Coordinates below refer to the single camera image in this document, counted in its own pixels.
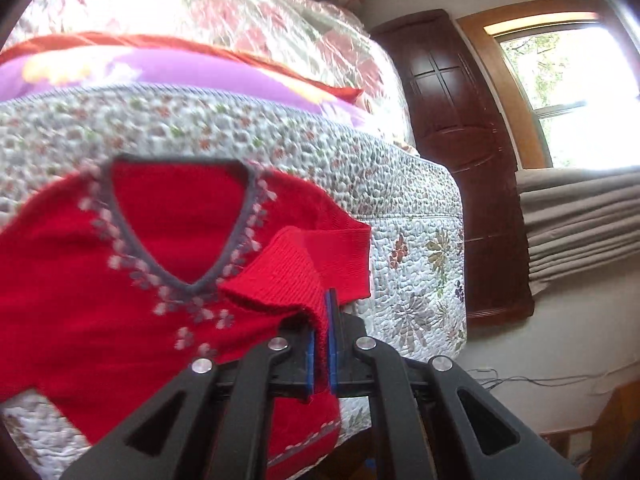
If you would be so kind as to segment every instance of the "quilted bedspread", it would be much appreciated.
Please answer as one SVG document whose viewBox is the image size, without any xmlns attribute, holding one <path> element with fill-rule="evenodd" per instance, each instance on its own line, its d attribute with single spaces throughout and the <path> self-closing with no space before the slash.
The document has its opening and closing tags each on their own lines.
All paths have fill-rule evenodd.
<svg viewBox="0 0 640 480">
<path fill-rule="evenodd" d="M 248 158 L 313 181 L 372 226 L 371 297 L 348 307 L 368 333 L 419 360 L 463 347 L 462 205 L 443 167 L 330 118 L 231 92 L 147 83 L 56 89 L 0 103 L 0 219 L 79 164 L 121 151 Z M 89 446 L 37 392 L 1 410 L 45 480 Z M 341 415 L 341 440 L 370 425 L 365 399 L 344 400 Z"/>
</svg>

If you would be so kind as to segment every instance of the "wooden window frame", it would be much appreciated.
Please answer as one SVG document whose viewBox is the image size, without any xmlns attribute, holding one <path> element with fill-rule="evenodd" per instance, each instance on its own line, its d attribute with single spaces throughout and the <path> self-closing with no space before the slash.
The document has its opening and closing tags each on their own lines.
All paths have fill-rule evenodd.
<svg viewBox="0 0 640 480">
<path fill-rule="evenodd" d="M 540 122 L 532 110 L 529 100 L 522 94 L 520 83 L 511 71 L 503 50 L 496 40 L 504 33 L 493 37 L 484 28 L 529 16 L 562 12 L 594 12 L 597 14 L 597 22 L 601 23 L 619 44 L 640 86 L 640 52 L 626 33 L 622 22 L 603 0 L 534 0 L 484 10 L 458 19 L 458 25 L 478 53 L 494 84 L 513 134 L 520 163 L 525 170 L 551 167 L 548 148 Z M 566 23 L 566 21 L 545 22 L 545 25 L 561 23 Z"/>
</svg>

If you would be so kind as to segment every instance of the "tree foliage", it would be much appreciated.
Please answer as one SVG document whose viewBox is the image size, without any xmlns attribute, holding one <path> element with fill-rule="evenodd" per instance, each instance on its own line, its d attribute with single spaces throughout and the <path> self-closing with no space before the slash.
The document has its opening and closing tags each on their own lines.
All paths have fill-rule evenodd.
<svg viewBox="0 0 640 480">
<path fill-rule="evenodd" d="M 559 41 L 560 34 L 550 32 L 505 41 L 502 44 L 507 59 L 511 62 L 534 108 L 551 106 L 554 89 L 562 81 L 567 60 L 556 49 Z M 531 70 L 532 73 L 524 73 L 523 61 L 530 60 L 531 56 L 534 56 L 536 65 Z"/>
</svg>

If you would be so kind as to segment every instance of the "curtain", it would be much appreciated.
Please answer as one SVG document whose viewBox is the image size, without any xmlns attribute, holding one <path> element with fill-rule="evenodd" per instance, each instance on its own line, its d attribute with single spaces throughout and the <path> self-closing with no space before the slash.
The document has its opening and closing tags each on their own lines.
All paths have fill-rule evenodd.
<svg viewBox="0 0 640 480">
<path fill-rule="evenodd" d="M 516 184 L 533 294 L 640 251 L 640 166 L 520 170 Z"/>
</svg>

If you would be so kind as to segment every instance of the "window frame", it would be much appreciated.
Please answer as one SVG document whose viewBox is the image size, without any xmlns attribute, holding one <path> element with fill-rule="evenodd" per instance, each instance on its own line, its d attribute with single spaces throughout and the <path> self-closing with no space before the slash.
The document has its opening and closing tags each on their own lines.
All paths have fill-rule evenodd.
<svg viewBox="0 0 640 480">
<path fill-rule="evenodd" d="M 593 13 L 594 19 L 567 21 L 562 19 L 562 13 L 566 12 Z M 495 25 L 504 22 L 533 16 L 542 17 L 546 14 L 559 14 L 559 16 L 555 21 L 550 16 L 550 21 L 537 23 L 533 27 L 502 30 L 495 35 L 485 31 L 485 27 L 495 28 Z M 513 73 L 511 64 L 504 55 L 499 38 L 506 41 L 505 36 L 511 36 L 512 39 L 516 38 L 516 34 L 530 36 L 534 30 L 540 30 L 540 33 L 543 33 L 543 31 L 561 30 L 564 27 L 603 26 L 619 44 L 640 86 L 640 52 L 618 17 L 603 0 L 534 0 L 477 12 L 458 19 L 458 25 L 476 50 L 494 84 L 523 169 L 551 168 L 551 157 L 540 125 L 542 117 L 531 107 L 518 77 Z M 548 108 L 541 108 L 545 110 L 543 114 L 545 117 L 562 113 L 560 109 L 551 109 L 556 107 Z"/>
</svg>

